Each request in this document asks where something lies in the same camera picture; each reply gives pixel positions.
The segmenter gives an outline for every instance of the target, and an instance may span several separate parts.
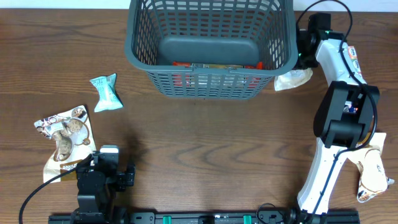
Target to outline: blue package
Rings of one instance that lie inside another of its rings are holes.
[[[99,102],[94,112],[103,110],[115,110],[122,108],[123,105],[115,94],[114,84],[116,82],[116,73],[108,77],[98,77],[90,80],[99,93]]]

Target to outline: basket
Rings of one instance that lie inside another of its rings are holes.
[[[296,64],[292,1],[132,0],[125,53],[167,96],[248,99]]]

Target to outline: cable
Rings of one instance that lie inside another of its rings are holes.
[[[358,83],[358,86],[359,86],[360,88],[363,89],[363,91],[366,93],[366,95],[369,97],[369,99],[370,99],[370,101],[371,101],[372,109],[373,109],[373,126],[372,126],[372,130],[371,130],[371,134],[369,135],[369,137],[367,138],[367,140],[366,140],[362,145],[360,145],[360,146],[358,146],[358,147],[351,148],[351,149],[342,150],[342,151],[338,152],[338,153],[335,155],[335,159],[333,160],[333,164],[332,164],[332,166],[331,166],[331,168],[330,168],[328,177],[326,178],[325,185],[323,186],[323,190],[320,192],[320,196],[319,196],[318,202],[317,202],[317,204],[315,205],[315,208],[314,208],[312,214],[315,214],[315,212],[318,210],[319,204],[320,204],[320,202],[322,201],[322,197],[323,197],[323,195],[325,194],[326,188],[328,187],[329,180],[330,180],[330,178],[331,178],[331,174],[333,173],[333,169],[335,168],[336,163],[337,163],[338,158],[340,157],[340,155],[342,155],[342,154],[345,153],[345,152],[357,151],[357,150],[362,149],[362,148],[364,148],[365,146],[367,146],[367,145],[370,143],[371,139],[373,138],[373,135],[374,135],[374,133],[376,132],[376,128],[377,128],[377,108],[376,108],[376,102],[374,101],[374,98],[373,98],[372,94],[370,93],[370,91],[368,90],[368,88],[366,87],[366,85],[364,85],[363,83],[361,83],[361,82],[355,77],[355,75],[354,75],[354,73],[351,71],[351,69],[350,69],[350,67],[349,67],[349,65],[348,65],[348,62],[346,61],[346,59],[345,59],[345,57],[344,57],[344,53],[343,53],[343,43],[346,42],[347,37],[348,37],[348,35],[349,35],[350,31],[351,31],[351,28],[352,28],[352,26],[353,26],[353,15],[352,15],[350,9],[347,7],[347,5],[344,4],[344,3],[342,3],[341,1],[338,1],[338,0],[320,0],[320,1],[317,1],[317,2],[313,3],[312,5],[310,5],[309,7],[307,7],[307,8],[303,11],[303,13],[301,13],[301,15],[298,17],[298,19],[297,19],[297,21],[296,21],[296,27],[299,26],[299,22],[300,22],[301,18],[303,17],[303,15],[304,15],[311,7],[313,7],[314,5],[319,4],[319,3],[321,3],[321,2],[325,2],[325,1],[333,1],[333,2],[337,2],[337,3],[341,4],[341,5],[344,6],[344,8],[347,10],[347,13],[348,13],[348,15],[349,15],[349,28],[348,28],[348,30],[347,30],[347,33],[346,33],[345,36],[344,36],[344,39],[341,40],[341,42],[340,42],[340,47],[339,47],[340,56],[341,56],[341,59],[343,60],[343,63],[344,63],[344,65],[345,65],[345,67],[346,67],[346,69],[347,69],[347,71],[348,71],[350,77],[351,77],[354,81],[356,81],[356,82]]]
[[[51,182],[57,180],[58,178],[63,177],[64,175],[68,175],[68,174],[72,173],[73,171],[76,171],[77,169],[81,168],[82,166],[86,165],[87,163],[91,162],[92,160],[93,160],[93,158],[92,158],[92,155],[90,154],[88,157],[86,157],[86,159],[83,159],[81,162],[79,162],[78,165],[77,165],[75,168],[73,168],[73,169],[71,169],[71,170],[68,170],[68,171],[66,171],[66,172],[64,172],[64,173],[62,173],[62,174],[60,174],[60,175],[58,175],[58,176],[56,176],[56,177],[53,177],[53,178],[51,178],[50,180],[46,181],[46,183],[44,183],[44,184],[40,185],[39,187],[37,187],[36,190],[34,190],[34,191],[25,199],[25,202],[22,204],[21,209],[19,210],[19,224],[23,224],[23,223],[24,223],[24,222],[22,221],[22,216],[23,216],[23,214],[24,214],[25,207],[26,207],[27,203],[29,202],[29,200],[32,199],[32,197],[33,197],[37,192],[39,192],[42,188],[44,188],[45,186],[47,186],[49,183],[51,183]]]
[[[257,209],[257,211],[256,211],[256,218],[257,218],[257,219],[259,220],[259,222],[261,222],[262,224],[269,224],[269,223],[266,223],[266,222],[265,222],[264,220],[262,220],[261,218],[259,218],[260,209],[261,209],[263,206],[265,206],[265,205],[270,205],[270,206],[276,208],[275,205],[272,204],[272,203],[263,203],[262,205],[260,205],[260,207],[259,207],[259,208]],[[282,220],[279,221],[279,222],[276,222],[276,224],[278,224],[278,223],[283,223],[284,220],[285,220],[285,215],[282,214],[280,211],[278,211],[278,212],[279,212],[280,215],[282,215]]]

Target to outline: wooden table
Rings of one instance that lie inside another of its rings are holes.
[[[78,105],[89,110],[98,149],[117,144],[135,158],[136,184],[119,195],[120,205],[176,212],[294,203],[314,157],[313,118],[327,89],[322,70],[304,86],[275,92],[270,83],[247,101],[173,100],[124,56],[126,20],[127,10],[0,10],[1,223],[17,221],[55,150],[34,121]],[[333,14],[335,30],[347,23],[346,14]],[[381,91],[382,158],[398,180],[398,14],[354,13],[349,44]],[[98,93],[89,80],[115,72],[124,108],[94,113]],[[362,223],[397,222],[397,185],[360,204],[358,178],[346,162],[330,208],[358,209]],[[73,211],[76,194],[74,181],[50,184],[29,202],[25,222]]]

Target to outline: black cable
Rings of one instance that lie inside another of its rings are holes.
[[[363,91],[366,93],[366,95],[369,97],[369,99],[370,99],[370,101],[371,101],[372,109],[373,109],[373,126],[372,126],[372,130],[371,130],[371,134],[369,135],[369,137],[367,138],[367,140],[366,140],[362,145],[360,145],[360,146],[358,146],[358,147],[351,148],[351,149],[342,150],[342,151],[338,152],[338,153],[335,155],[335,159],[333,160],[333,163],[332,163],[332,165],[331,165],[331,168],[330,168],[328,177],[326,178],[325,185],[323,186],[323,190],[320,192],[320,196],[319,196],[318,202],[317,202],[317,204],[315,205],[315,208],[314,208],[314,210],[313,210],[313,212],[312,212],[313,214],[315,214],[315,212],[317,211],[317,209],[318,209],[318,207],[319,207],[320,202],[322,201],[322,197],[323,197],[323,195],[325,194],[326,188],[328,187],[331,174],[333,173],[333,169],[335,168],[336,163],[337,163],[338,158],[340,157],[340,155],[342,155],[342,154],[345,153],[345,152],[357,151],[357,150],[359,150],[359,149],[362,149],[362,148],[366,147],[366,146],[369,144],[369,142],[371,141],[371,139],[373,138],[373,135],[374,135],[374,133],[376,132],[376,128],[377,128],[377,108],[376,108],[376,102],[374,101],[374,98],[373,98],[372,94],[370,93],[370,91],[368,90],[368,88],[366,87],[366,85],[364,85],[363,83],[361,83],[361,82],[355,77],[355,75],[354,75],[354,73],[351,71],[351,69],[350,69],[350,67],[349,67],[349,65],[348,65],[348,62],[346,61],[346,59],[345,59],[345,57],[344,57],[344,53],[343,53],[343,44],[344,44],[344,42],[346,42],[347,36],[349,35],[349,32],[351,31],[351,28],[352,28],[352,26],[353,26],[353,15],[352,15],[350,9],[347,7],[347,5],[344,4],[344,3],[342,3],[341,1],[338,1],[338,0],[320,0],[320,1],[317,1],[317,2],[313,3],[312,5],[310,5],[309,7],[307,7],[307,8],[303,11],[303,13],[301,13],[301,15],[298,17],[298,19],[297,19],[297,21],[296,21],[296,26],[298,27],[301,18],[303,17],[303,15],[304,15],[312,6],[314,6],[314,5],[316,5],[316,4],[319,4],[319,3],[321,3],[321,2],[324,2],[324,1],[333,1],[333,2],[337,2],[337,3],[341,4],[342,6],[344,6],[344,7],[346,8],[347,13],[348,13],[348,15],[349,15],[349,28],[348,28],[348,30],[347,30],[346,35],[344,36],[344,39],[341,40],[341,42],[340,42],[340,47],[339,47],[340,56],[341,56],[341,59],[343,60],[343,63],[344,63],[344,65],[345,65],[345,67],[346,67],[346,69],[347,69],[347,71],[348,71],[350,77],[351,77],[354,81],[356,81],[356,82],[358,83],[358,86],[361,87],[361,88],[363,89]]]
[[[29,202],[29,200],[32,199],[32,197],[33,197],[38,191],[40,191],[42,188],[44,188],[45,186],[47,186],[49,183],[51,183],[51,182],[57,180],[58,178],[61,178],[61,177],[63,177],[64,175],[68,175],[68,174],[72,173],[73,171],[76,171],[77,169],[81,168],[82,166],[85,166],[87,163],[91,162],[92,160],[93,160],[93,158],[92,158],[92,156],[91,156],[91,154],[90,154],[86,159],[84,159],[84,160],[82,160],[81,162],[79,162],[78,165],[77,165],[75,168],[73,168],[73,169],[71,169],[71,170],[68,170],[68,171],[66,171],[66,172],[64,172],[64,173],[62,173],[62,174],[60,174],[60,175],[58,175],[58,176],[56,176],[56,177],[53,177],[53,178],[51,178],[50,180],[46,181],[46,183],[44,183],[44,184],[40,185],[39,187],[37,187],[36,190],[34,190],[34,191],[25,199],[25,202],[22,204],[21,209],[19,210],[19,224],[23,224],[23,223],[24,223],[24,222],[22,221],[22,216],[23,216],[23,214],[24,214],[25,207],[26,207],[27,203]]]
[[[272,204],[272,203],[263,203],[262,205],[260,205],[260,207],[259,207],[259,208],[257,209],[257,211],[256,211],[256,218],[257,218],[257,219],[259,220],[259,222],[261,222],[262,224],[269,224],[269,223],[266,223],[266,222],[265,222],[264,220],[262,220],[261,218],[259,218],[260,209],[261,209],[263,206],[265,206],[265,205],[270,205],[270,206],[276,208],[275,205]],[[279,221],[279,222],[276,222],[276,224],[278,224],[278,223],[283,223],[284,220],[285,220],[285,218],[284,218],[285,215],[282,214],[280,211],[278,211],[278,212],[279,212],[280,215],[282,215],[282,220]]]

